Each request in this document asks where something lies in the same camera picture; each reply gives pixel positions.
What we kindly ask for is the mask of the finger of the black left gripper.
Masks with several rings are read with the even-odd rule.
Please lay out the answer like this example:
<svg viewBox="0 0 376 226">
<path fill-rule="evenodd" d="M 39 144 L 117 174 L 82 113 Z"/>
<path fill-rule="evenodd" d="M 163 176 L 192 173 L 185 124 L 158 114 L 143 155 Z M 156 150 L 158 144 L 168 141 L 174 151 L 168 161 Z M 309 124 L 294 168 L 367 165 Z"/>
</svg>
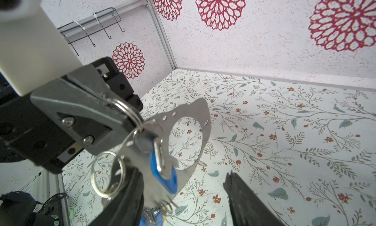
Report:
<svg viewBox="0 0 376 226">
<path fill-rule="evenodd" d="M 112 58 L 100 58 L 92 62 L 91 65 L 95 67 L 112 92 L 129 103 L 136 111 L 142 111 L 144 105 L 140 97 L 135 94 L 126 76 L 120 72 Z"/>
</svg>

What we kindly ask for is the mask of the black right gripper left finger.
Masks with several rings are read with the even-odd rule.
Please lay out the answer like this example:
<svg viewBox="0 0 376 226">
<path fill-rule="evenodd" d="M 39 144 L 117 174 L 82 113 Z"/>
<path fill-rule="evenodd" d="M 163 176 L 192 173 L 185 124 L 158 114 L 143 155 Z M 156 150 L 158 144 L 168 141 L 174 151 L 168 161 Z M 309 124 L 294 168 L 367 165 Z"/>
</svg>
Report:
<svg viewBox="0 0 376 226">
<path fill-rule="evenodd" d="M 144 208 L 144 180 L 137 168 L 126 172 L 128 183 L 91 226 L 138 226 Z"/>
</svg>

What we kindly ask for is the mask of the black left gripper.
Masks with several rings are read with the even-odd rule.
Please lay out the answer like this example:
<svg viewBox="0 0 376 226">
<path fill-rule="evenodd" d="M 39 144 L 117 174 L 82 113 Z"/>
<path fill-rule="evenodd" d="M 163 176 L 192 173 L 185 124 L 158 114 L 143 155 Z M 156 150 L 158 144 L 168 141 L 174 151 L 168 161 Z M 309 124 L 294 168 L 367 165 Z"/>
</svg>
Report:
<svg viewBox="0 0 376 226">
<path fill-rule="evenodd" d="M 1 79 L 1 162 L 28 159 L 62 173 L 83 148 L 98 155 L 125 140 L 136 124 L 123 107 L 140 114 L 109 89 L 92 65 L 49 82 L 30 98 Z"/>
</svg>

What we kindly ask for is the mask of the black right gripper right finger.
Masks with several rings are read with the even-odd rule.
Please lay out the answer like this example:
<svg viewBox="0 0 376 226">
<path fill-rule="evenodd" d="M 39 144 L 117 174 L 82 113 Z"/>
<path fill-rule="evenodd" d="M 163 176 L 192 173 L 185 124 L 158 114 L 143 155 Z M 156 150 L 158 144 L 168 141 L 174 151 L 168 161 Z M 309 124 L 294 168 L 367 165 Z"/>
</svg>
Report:
<svg viewBox="0 0 376 226">
<path fill-rule="evenodd" d="M 234 226 L 283 225 L 237 173 L 227 173 L 223 187 L 229 197 Z"/>
</svg>

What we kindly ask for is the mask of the keyring bunch with blue tags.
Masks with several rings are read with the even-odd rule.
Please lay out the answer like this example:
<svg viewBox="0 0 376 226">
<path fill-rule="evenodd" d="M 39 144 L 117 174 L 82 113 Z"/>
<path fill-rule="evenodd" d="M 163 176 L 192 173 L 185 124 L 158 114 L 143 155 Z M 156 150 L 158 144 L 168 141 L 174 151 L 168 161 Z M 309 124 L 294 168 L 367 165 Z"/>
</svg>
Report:
<svg viewBox="0 0 376 226">
<path fill-rule="evenodd" d="M 201 164 L 201 155 L 196 155 L 191 166 L 179 169 L 178 159 L 169 152 L 170 133 L 179 120 L 192 118 L 201 127 L 201 146 L 205 147 L 211 133 L 210 110 L 203 98 L 191 104 L 182 104 L 169 112 L 156 114 L 147 120 L 134 115 L 128 107 L 121 110 L 129 113 L 136 127 L 127 135 L 121 149 L 113 154 L 108 189 L 101 191 L 94 175 L 91 176 L 92 186 L 102 198 L 105 209 L 128 183 L 126 172 L 137 168 L 144 180 L 144 208 L 138 226 L 154 226 L 172 212 L 175 207 L 174 197 Z"/>
</svg>

